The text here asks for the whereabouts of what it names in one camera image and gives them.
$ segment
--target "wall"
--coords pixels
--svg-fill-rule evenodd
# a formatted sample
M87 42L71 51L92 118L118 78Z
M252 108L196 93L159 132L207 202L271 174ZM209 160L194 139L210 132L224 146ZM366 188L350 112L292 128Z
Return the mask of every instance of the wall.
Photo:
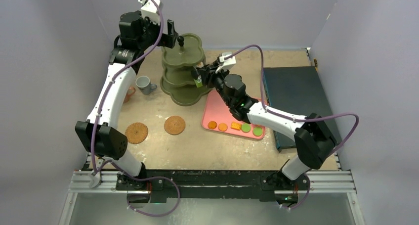
M57 224L112 47L90 0L0 0L0 224Z
M92 0L108 37L118 17L140 8L137 0ZM165 19L183 34L198 34L206 48L311 46L336 0L162 0Z
M360 126L339 152L368 225L417 224L419 4L338 0L311 49L335 113ZM338 121L342 134L353 119Z

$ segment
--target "beige table surface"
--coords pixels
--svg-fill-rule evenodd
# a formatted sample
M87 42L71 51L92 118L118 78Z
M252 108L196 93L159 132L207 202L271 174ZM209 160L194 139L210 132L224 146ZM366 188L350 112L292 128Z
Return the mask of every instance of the beige table surface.
M213 62L224 51L206 51L207 62ZM265 67L310 65L304 50L264 51L264 57ZM244 51L236 59L231 73L241 75L247 93L260 98L259 52ZM152 83L159 85L162 72L161 51L155 50L146 57L138 76L146 75ZM142 122L147 125L149 134L140 144L128 144L128 150L148 169L278 170L296 154L295 149L278 152L270 129L259 141L203 129L201 118L206 98L202 97L193 106L183 107L176 105L160 87L150 95L137 91L122 106L118 130L124 133L130 124ZM169 135L164 130L165 120L172 115L181 116L186 122L186 129L179 135ZM337 170L335 157L328 158L321 170Z

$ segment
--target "orange round object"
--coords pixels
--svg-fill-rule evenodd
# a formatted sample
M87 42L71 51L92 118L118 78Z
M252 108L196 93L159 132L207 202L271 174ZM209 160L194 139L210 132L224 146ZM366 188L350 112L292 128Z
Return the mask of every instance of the orange round object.
M225 132L225 131L227 131L228 126L227 126L225 123L221 123L221 124L219 124L219 125L218 125L218 129L219 129L220 131Z
M209 128L209 129L211 129L211 130L213 130L213 129L217 128L217 122L215 122L215 121L210 121L210 122L208 123L208 128Z

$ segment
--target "gray floor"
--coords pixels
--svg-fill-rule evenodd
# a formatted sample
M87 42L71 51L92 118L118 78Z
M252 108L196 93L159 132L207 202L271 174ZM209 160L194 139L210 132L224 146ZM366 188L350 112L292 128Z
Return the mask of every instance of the gray floor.
M146 204L143 211L163 213L175 199ZM79 194L72 225L353 225L346 194L311 194L293 211L279 209L275 202L254 199L182 199L170 215L150 218L126 209L125 194Z

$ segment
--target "mug handle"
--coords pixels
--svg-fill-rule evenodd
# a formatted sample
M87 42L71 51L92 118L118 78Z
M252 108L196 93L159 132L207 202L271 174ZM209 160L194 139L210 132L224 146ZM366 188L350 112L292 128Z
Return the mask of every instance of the mug handle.
M132 95L134 95L134 93L137 91L137 89L135 89L134 87L129 87L128 88L128 92L126 93L128 96L132 96Z
M155 89L157 89L157 85L156 84L151 84L151 90L155 90Z

